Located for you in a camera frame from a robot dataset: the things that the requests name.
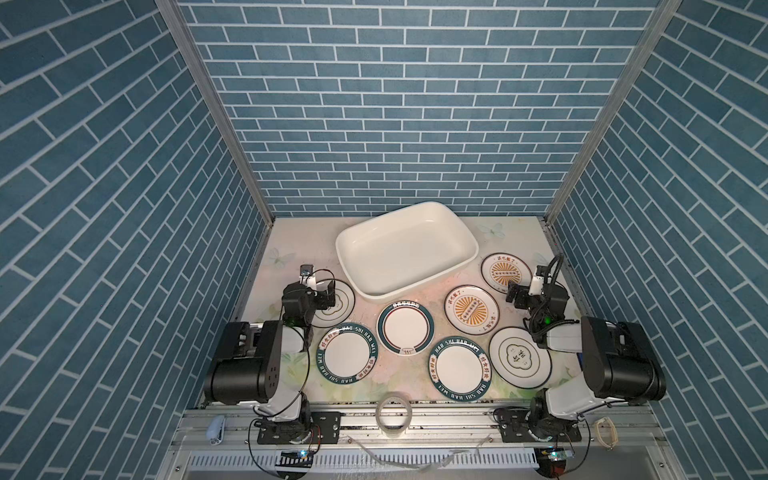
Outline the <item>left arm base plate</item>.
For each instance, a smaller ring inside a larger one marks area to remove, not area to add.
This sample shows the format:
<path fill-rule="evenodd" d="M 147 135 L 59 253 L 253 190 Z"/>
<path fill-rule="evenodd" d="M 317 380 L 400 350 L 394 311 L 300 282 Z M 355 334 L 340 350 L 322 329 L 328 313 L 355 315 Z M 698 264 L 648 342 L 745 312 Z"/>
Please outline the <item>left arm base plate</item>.
<path fill-rule="evenodd" d="M 257 425 L 258 445 L 304 443 L 337 444 L 342 414 L 338 411 L 304 412 L 297 419 L 275 422 L 260 420 Z"/>

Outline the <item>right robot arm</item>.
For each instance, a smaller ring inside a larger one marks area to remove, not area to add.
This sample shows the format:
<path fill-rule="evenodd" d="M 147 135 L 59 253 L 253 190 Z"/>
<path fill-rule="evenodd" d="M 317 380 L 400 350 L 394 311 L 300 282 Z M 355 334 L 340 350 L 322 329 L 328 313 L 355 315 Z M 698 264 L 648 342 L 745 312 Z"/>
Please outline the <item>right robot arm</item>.
<path fill-rule="evenodd" d="M 568 432 L 591 411 L 658 401 L 667 391 L 659 360 L 640 325 L 591 316 L 568 319 L 568 299 L 557 283 L 511 282 L 506 294 L 507 302 L 528 313 L 523 325 L 535 346 L 581 358 L 580 374 L 544 389 L 530 403 L 527 428 L 542 441 Z"/>

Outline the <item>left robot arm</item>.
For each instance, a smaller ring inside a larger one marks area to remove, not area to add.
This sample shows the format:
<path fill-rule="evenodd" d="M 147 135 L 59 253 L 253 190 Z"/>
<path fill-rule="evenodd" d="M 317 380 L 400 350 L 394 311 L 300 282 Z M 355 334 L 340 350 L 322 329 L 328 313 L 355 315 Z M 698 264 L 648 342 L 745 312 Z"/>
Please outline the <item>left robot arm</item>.
<path fill-rule="evenodd" d="M 227 323 L 205 376 L 205 400 L 250 405 L 260 420 L 278 427 L 309 428 L 311 413 L 303 389 L 290 389 L 280 381 L 284 335 L 298 339 L 298 351 L 309 354 L 312 320 L 318 310 L 335 305 L 335 287 L 333 279 L 320 286 L 294 282 L 283 290 L 277 319 L 261 325 Z"/>

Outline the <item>orange sunburst plate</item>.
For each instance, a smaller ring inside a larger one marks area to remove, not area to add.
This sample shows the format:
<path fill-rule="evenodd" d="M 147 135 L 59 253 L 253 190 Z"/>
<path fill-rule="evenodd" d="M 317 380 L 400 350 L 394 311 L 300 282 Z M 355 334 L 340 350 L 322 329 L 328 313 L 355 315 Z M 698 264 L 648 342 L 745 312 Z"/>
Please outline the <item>orange sunburst plate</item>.
<path fill-rule="evenodd" d="M 445 298 L 444 311 L 456 329 L 471 336 L 491 332 L 500 320 L 497 301 L 486 290 L 474 285 L 452 289 Z"/>
<path fill-rule="evenodd" d="M 522 259 L 504 252 L 485 257 L 480 269 L 485 283 L 502 294 L 508 292 L 511 283 L 529 286 L 533 276 L 530 267 Z"/>

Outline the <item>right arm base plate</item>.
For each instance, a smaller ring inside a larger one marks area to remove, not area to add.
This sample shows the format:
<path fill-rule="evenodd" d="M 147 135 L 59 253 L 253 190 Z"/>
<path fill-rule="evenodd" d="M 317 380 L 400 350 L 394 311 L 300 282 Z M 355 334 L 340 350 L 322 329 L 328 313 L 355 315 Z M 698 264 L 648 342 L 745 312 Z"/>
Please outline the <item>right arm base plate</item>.
<path fill-rule="evenodd" d="M 493 411 L 504 443 L 579 442 L 582 435 L 574 420 L 553 417 L 543 410 L 501 407 Z"/>

